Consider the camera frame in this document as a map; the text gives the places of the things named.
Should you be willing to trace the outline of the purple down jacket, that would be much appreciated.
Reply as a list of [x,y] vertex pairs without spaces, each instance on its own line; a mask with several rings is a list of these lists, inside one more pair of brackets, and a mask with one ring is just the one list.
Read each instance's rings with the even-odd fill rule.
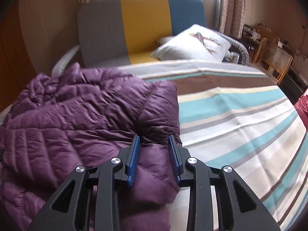
[[131,189],[119,192],[122,230],[169,230],[178,193],[168,137],[180,140],[177,86],[113,68],[73,64],[60,77],[37,75],[1,125],[1,201],[27,230],[79,165],[98,167],[140,136]]

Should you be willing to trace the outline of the striped bed cover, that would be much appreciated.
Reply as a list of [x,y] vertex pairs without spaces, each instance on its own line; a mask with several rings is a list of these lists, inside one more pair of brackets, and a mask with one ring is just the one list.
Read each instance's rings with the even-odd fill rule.
[[[249,66],[162,62],[113,68],[177,86],[180,140],[206,165],[232,166],[281,230],[307,230],[307,130],[283,91]],[[184,230],[188,192],[167,205],[169,230]]]

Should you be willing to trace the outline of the white printed pillow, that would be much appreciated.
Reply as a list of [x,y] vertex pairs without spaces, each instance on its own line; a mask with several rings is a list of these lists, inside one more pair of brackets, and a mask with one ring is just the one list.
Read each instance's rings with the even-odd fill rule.
[[150,56],[157,60],[222,62],[230,48],[231,43],[217,32],[194,24],[155,49]]

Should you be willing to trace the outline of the pink red garment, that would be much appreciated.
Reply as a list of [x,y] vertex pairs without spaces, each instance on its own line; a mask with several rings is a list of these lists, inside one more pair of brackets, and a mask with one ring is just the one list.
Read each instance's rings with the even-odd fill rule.
[[308,89],[299,97],[295,103],[295,109],[308,130]]

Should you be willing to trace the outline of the wooden wardrobe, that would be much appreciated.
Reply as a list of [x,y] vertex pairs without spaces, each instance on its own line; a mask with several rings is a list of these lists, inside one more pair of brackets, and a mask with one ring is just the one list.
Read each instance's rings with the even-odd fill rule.
[[19,0],[14,0],[1,18],[1,110],[14,103],[37,73],[21,32]]

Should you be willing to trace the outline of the wicker wooden chair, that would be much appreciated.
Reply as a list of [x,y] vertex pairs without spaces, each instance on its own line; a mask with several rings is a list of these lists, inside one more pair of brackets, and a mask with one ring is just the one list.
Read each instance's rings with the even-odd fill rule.
[[254,64],[260,66],[261,63],[265,63],[268,66],[268,72],[273,69],[277,73],[277,77],[274,77],[277,85],[282,82],[292,61],[293,57],[290,54],[267,38],[261,40],[253,58]]

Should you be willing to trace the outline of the grey yellow blue sofa chair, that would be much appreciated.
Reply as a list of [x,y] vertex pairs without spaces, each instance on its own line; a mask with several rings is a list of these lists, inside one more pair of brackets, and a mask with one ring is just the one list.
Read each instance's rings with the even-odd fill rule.
[[55,64],[60,76],[77,52],[85,67],[116,67],[152,62],[157,40],[193,24],[206,25],[202,0],[94,0],[76,12],[79,44]]

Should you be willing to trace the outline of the cluttered wooden desk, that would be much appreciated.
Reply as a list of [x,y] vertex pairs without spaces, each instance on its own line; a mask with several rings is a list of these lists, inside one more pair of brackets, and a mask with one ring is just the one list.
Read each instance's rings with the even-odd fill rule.
[[247,38],[256,44],[259,44],[263,38],[266,38],[271,42],[277,44],[280,48],[282,48],[289,54],[292,54],[290,47],[288,45],[285,45],[276,33],[274,33],[260,23],[256,24],[255,26],[244,24],[242,30],[242,38]]

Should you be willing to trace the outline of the beige curtain right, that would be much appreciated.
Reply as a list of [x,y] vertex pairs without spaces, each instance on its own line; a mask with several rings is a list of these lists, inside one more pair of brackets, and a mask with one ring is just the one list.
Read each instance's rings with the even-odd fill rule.
[[244,26],[246,0],[219,0],[218,31],[240,39]]

